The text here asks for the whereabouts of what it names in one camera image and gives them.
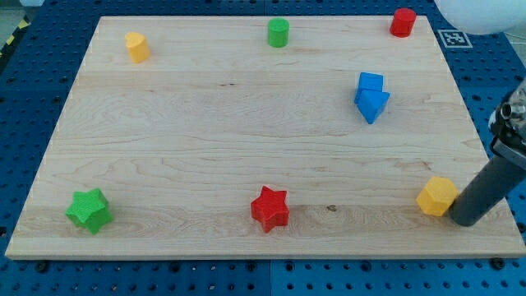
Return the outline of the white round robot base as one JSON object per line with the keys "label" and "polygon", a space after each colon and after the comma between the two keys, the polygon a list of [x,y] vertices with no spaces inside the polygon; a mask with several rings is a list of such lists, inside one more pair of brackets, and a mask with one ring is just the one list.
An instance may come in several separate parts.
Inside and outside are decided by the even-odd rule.
{"label": "white round robot base", "polygon": [[525,22],[525,0],[434,0],[441,15],[471,35],[504,32]]}

